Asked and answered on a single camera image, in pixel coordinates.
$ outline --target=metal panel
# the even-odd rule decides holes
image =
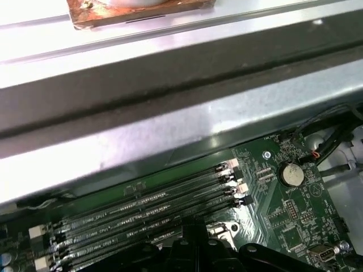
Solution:
[[[203,80],[216,80],[217,77],[221,80],[220,76],[251,73],[252,69],[261,69],[266,62],[272,66],[285,65],[286,60],[295,55],[301,57],[309,53],[317,54],[326,47],[332,49],[341,47],[344,43],[351,46],[354,41],[363,41],[363,34],[360,33],[363,32],[363,28],[356,27],[361,20],[349,20],[349,16],[347,21],[354,26],[350,27],[349,31],[340,20],[333,27],[315,25],[309,21],[361,9],[363,2],[351,0],[344,4],[339,2],[285,12],[292,7],[297,9],[298,6],[265,10],[255,14],[258,16],[255,19],[239,18],[241,21],[212,27],[204,24],[213,20],[204,20],[204,28],[196,30],[185,31],[184,27],[177,26],[127,35],[122,38],[121,44],[118,39],[105,39],[101,43],[95,41],[98,46],[103,46],[101,49],[71,46],[62,57],[48,52],[49,54],[45,53],[42,56],[48,59],[42,61],[34,61],[35,56],[29,56],[31,62],[3,65],[0,67],[0,76],[3,77],[0,84],[12,86],[0,91],[1,136],[64,122],[95,111],[104,111],[109,109],[110,105],[119,107],[135,100],[185,90],[196,83],[209,84],[201,83]],[[263,16],[278,11],[285,13]],[[148,21],[146,25],[151,27],[151,22]],[[183,26],[201,27],[195,23]],[[260,36],[261,32],[258,31],[271,27],[276,28],[267,30]],[[92,38],[98,34],[72,33],[75,33],[77,39],[84,37],[83,34]],[[66,37],[67,41],[72,40],[69,39],[72,36]],[[75,53],[77,48],[82,53]],[[34,82],[37,78],[45,79]],[[30,82],[18,85],[23,81]]]
[[[166,151],[172,156],[192,143],[211,151],[274,131],[361,96],[361,71],[363,61],[356,61],[2,159],[1,202]],[[195,152],[189,158],[200,155]]]
[[[64,8],[60,8],[63,5],[59,1],[55,1],[59,6],[56,6],[55,9],[62,11]],[[10,2],[6,9],[10,14],[4,19],[2,18],[2,25],[0,25],[0,35],[3,41],[0,64],[32,63],[15,67],[7,65],[1,67],[0,75],[4,79],[0,82],[2,88],[164,50],[225,39],[363,8],[363,3],[359,0],[340,2],[337,0],[223,0],[218,1],[213,10],[181,12],[131,24],[75,31],[65,14],[60,11],[55,12],[52,7],[44,3],[40,5],[45,8],[44,11],[35,11],[37,16],[44,19],[35,19],[35,15],[32,16],[31,11],[38,6],[32,4],[32,9],[27,10],[28,16],[25,16],[28,21],[24,22],[19,15],[12,14],[13,11],[18,11],[12,5],[19,6],[21,3],[19,1]],[[282,14],[282,12],[288,11],[295,12]],[[56,17],[58,20],[50,20],[50,16]],[[241,22],[247,19],[260,20]],[[69,55],[72,57],[57,58]],[[55,59],[52,60],[38,62],[54,57]],[[38,73],[15,76],[15,73],[25,71],[24,69],[27,71],[36,69]]]

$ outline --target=black cable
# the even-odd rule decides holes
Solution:
[[[351,133],[356,127],[362,124],[362,121],[355,121],[351,124],[342,125],[324,142],[319,146],[317,151],[320,153],[320,157],[316,160],[316,164],[319,165],[326,158],[328,158],[334,150],[344,141],[344,139]]]
[[[359,105],[361,105],[361,103],[358,103],[356,105],[344,103],[344,104],[339,104],[334,107],[328,108],[328,109],[318,113],[316,116],[308,119],[302,125],[297,127],[295,129],[294,133],[292,134],[291,139],[295,140],[299,133],[302,133],[304,136],[309,135],[309,134],[306,134],[304,131],[311,130],[311,128],[313,128],[313,132],[316,132],[316,126],[314,126],[314,123],[321,121],[322,118],[324,118],[324,117],[325,118],[322,122],[324,122],[326,118],[334,118],[331,115],[336,112],[342,111],[344,108],[349,109],[349,115],[352,115],[353,119],[355,119],[355,120],[358,119],[360,121],[363,121],[363,114],[360,112],[362,110],[362,108],[358,108]]]
[[[357,109],[360,112],[363,112],[363,107]],[[334,115],[331,117],[324,118],[323,120],[314,122],[309,124],[304,130],[301,132],[303,137],[312,135],[318,131],[334,128],[335,126],[339,126],[344,124],[347,120],[354,120],[355,116],[352,112],[345,112],[342,114]]]
[[[351,168],[349,167],[349,164],[343,164],[343,165],[338,165],[338,166],[332,167],[330,169],[321,171],[320,175],[322,177],[328,177],[328,176],[333,176],[336,174],[343,173],[345,171],[349,171],[350,169]]]

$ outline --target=connector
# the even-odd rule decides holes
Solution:
[[[335,258],[334,248],[327,245],[316,245],[307,250],[308,254],[320,262],[328,262]]]
[[[240,193],[240,194],[245,194],[248,192],[248,185],[247,183],[242,183],[242,184],[239,184],[237,187],[237,192]]]
[[[34,264],[37,272],[50,272],[50,266],[52,263],[50,261],[50,256],[44,256],[34,260]]]
[[[32,227],[29,229],[29,238],[30,239],[37,238],[39,236],[46,234],[46,232],[47,232],[47,228],[45,225],[39,225],[36,227]]]

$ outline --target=wire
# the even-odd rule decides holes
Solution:
[[[312,152],[312,155],[315,159],[319,159],[320,158],[320,153],[316,152],[316,151],[313,151]]]
[[[312,123],[320,121],[323,117],[327,117],[333,113],[336,113],[338,111],[343,110],[344,108],[349,109],[349,111],[351,113],[353,113],[353,115],[363,121],[363,114],[359,112],[359,110],[357,109],[357,106],[359,106],[361,103],[358,103],[357,105],[352,105],[352,104],[348,104],[348,103],[344,103],[344,104],[339,104],[336,106],[333,106],[331,108],[328,108],[320,113],[318,113],[316,116],[308,119],[307,121],[305,121],[304,123],[302,123],[299,127],[297,127],[297,129],[294,131],[293,135],[291,136],[291,140],[295,140],[296,137],[302,133],[302,131],[307,128],[308,126],[310,126]]]
[[[56,198],[51,198],[51,199],[44,201],[42,204],[40,204],[38,206],[35,206],[35,207],[28,206],[26,208],[28,210],[40,210],[40,209],[44,209],[44,208],[48,207],[50,204],[52,204],[53,202],[56,202],[56,201],[57,201]]]
[[[319,165],[325,159],[327,159],[338,146],[345,140],[347,135],[351,133],[356,127],[358,127],[362,121],[356,121],[352,124],[344,124],[335,130],[335,132],[322,143],[317,151],[320,153],[320,158],[316,160],[316,164]]]
[[[332,167],[330,169],[321,171],[320,175],[322,177],[328,177],[328,176],[333,176],[333,175],[340,174],[340,173],[343,173],[343,172],[349,171],[349,170],[351,170],[351,168],[349,167],[349,164],[343,164],[343,165],[338,165],[338,166]]]

